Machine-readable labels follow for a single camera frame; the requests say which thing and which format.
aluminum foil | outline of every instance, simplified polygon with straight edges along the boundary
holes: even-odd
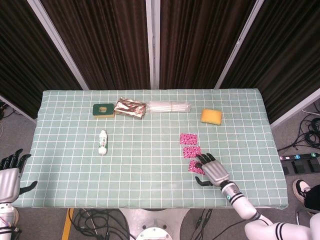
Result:
[[[146,104],[121,97],[114,107],[114,113],[142,119],[146,113]]]

white bottle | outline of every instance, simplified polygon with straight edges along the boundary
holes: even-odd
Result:
[[[107,140],[108,140],[108,135],[105,130],[101,130],[100,135],[99,135],[99,154],[105,155],[107,153]]]

table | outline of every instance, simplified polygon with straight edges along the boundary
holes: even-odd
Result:
[[[93,105],[120,97],[187,101],[189,113],[153,113],[143,119],[95,119]],[[200,122],[203,108],[223,112],[222,124]],[[98,154],[99,134],[108,152]],[[287,184],[264,102],[257,89],[89,90],[43,92],[21,186],[38,181],[16,207],[225,208],[217,187],[202,187],[188,172],[180,134],[197,134],[255,207],[286,208]]]

robotic arm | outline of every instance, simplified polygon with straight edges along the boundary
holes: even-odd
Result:
[[[12,232],[19,229],[14,225],[15,209],[11,206],[19,195],[31,191],[37,185],[34,181],[30,186],[20,188],[20,180],[26,160],[30,154],[19,155],[23,149],[5,157],[0,161],[0,240],[10,240]]]
[[[230,181],[225,168],[210,153],[197,155],[201,161],[196,167],[202,168],[209,181],[195,179],[201,186],[216,186],[230,202],[242,219],[251,220],[245,225],[245,234],[249,240],[319,240],[320,213],[311,218],[311,229],[301,225],[277,222],[272,223],[263,216],[243,195],[238,186]]]

green sponge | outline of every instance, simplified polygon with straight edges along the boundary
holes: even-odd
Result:
[[[113,103],[94,104],[92,115],[96,119],[113,118],[115,116],[114,108],[115,106]]]

